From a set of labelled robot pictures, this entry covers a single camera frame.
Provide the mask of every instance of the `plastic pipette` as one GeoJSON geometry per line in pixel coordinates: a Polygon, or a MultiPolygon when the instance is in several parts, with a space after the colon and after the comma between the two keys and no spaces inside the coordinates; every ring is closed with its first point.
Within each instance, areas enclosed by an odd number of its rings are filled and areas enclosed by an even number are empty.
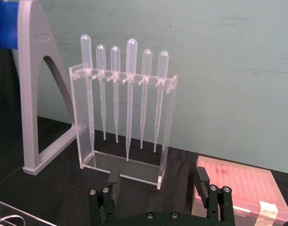
{"type": "Polygon", "coordinates": [[[114,123],[115,123],[115,134],[116,143],[118,143],[118,122],[119,122],[119,84],[117,79],[121,71],[120,67],[120,49],[118,46],[111,48],[111,71],[113,76],[113,92],[114,92],[114,123]]]}
{"type": "Polygon", "coordinates": [[[99,87],[100,87],[100,106],[101,106],[101,120],[103,129],[103,139],[106,140],[105,125],[106,125],[106,104],[105,104],[105,81],[103,80],[106,70],[106,51],[103,45],[96,47],[96,62],[99,73],[99,87]]]}
{"type": "Polygon", "coordinates": [[[159,54],[159,62],[158,62],[158,96],[157,96],[157,109],[155,114],[155,122],[154,122],[154,147],[153,152],[156,152],[157,140],[160,130],[160,121],[161,121],[161,112],[162,112],[162,102],[163,102],[163,88],[162,85],[167,78],[168,72],[168,64],[169,64],[169,55],[168,52],[162,51],[159,54]]]}
{"type": "Polygon", "coordinates": [[[136,73],[136,52],[138,43],[135,39],[127,42],[126,48],[126,75],[128,77],[127,86],[127,120],[126,120],[126,161],[128,161],[130,140],[131,140],[131,123],[133,116],[133,79],[136,73]]]}
{"type": "MultiPolygon", "coordinates": [[[[93,68],[91,38],[86,34],[82,35],[80,38],[80,44],[81,44],[82,63],[84,65],[84,69],[90,75],[91,69],[93,68]]],[[[90,79],[86,81],[86,86],[87,86],[87,99],[88,99],[89,133],[91,140],[91,148],[92,151],[94,151],[95,126],[94,126],[92,81],[90,79]]]]}
{"type": "Polygon", "coordinates": [[[143,136],[146,121],[146,106],[147,106],[147,82],[152,73],[152,52],[150,49],[146,49],[143,52],[142,58],[142,102],[141,102],[141,118],[140,118],[140,128],[141,128],[141,145],[140,148],[143,149],[143,136]]]}

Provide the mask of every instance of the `wall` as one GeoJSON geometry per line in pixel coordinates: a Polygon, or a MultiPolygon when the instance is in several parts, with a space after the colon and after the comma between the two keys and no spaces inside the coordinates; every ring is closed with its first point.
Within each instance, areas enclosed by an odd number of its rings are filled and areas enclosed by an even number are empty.
{"type": "MultiPolygon", "coordinates": [[[[180,74],[171,146],[288,172],[288,0],[40,2],[67,68],[84,33],[122,58],[137,39],[153,71],[169,52],[169,75],[180,74]]],[[[39,115],[68,121],[53,82],[40,79],[39,115]]]]}

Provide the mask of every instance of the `pipette holder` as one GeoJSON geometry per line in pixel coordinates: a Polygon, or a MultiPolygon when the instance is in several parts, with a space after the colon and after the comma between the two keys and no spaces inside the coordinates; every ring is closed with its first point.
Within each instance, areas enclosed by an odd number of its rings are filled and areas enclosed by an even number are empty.
{"type": "MultiPolygon", "coordinates": [[[[100,129],[102,124],[99,109],[99,76],[101,75],[96,68],[88,69],[87,65],[81,64],[70,67],[80,168],[83,169],[86,167],[108,173],[113,170],[119,170],[120,175],[124,178],[155,185],[160,189],[166,169],[178,75],[162,80],[157,76],[151,76],[146,83],[143,82],[141,74],[135,74],[133,81],[128,81],[126,73],[120,72],[117,83],[119,84],[119,133],[121,135],[126,135],[127,83],[131,82],[134,86],[132,138],[140,138],[140,117],[138,116],[141,111],[142,86],[147,85],[148,87],[147,106],[149,107],[146,112],[146,122],[154,122],[158,86],[161,86],[164,92],[160,135],[158,139],[161,148],[158,146],[157,153],[153,153],[153,144],[146,143],[144,144],[143,150],[140,150],[140,148],[137,150],[136,146],[140,146],[140,141],[134,140],[130,147],[129,161],[126,160],[125,139],[119,139],[119,143],[116,144],[114,137],[107,135],[106,141],[99,140],[99,145],[94,146],[94,150],[91,148],[90,137],[93,136],[94,133],[89,129],[90,124],[93,125],[95,121],[95,126],[98,125],[100,129]],[[87,81],[91,81],[92,86],[86,86],[87,81]],[[87,93],[91,92],[93,93],[93,101],[88,101],[87,93]],[[100,145],[101,142],[109,142],[109,139],[113,141],[111,152],[107,150],[110,148],[105,148],[105,145],[103,148],[103,145],[100,145]],[[143,156],[147,157],[148,155],[151,155],[151,158],[148,157],[149,159],[157,158],[157,164],[143,161],[143,156]]],[[[105,70],[103,80],[106,82],[106,128],[108,131],[114,133],[112,72],[105,70]]],[[[144,138],[153,142],[153,123],[152,126],[146,125],[144,138]]]]}

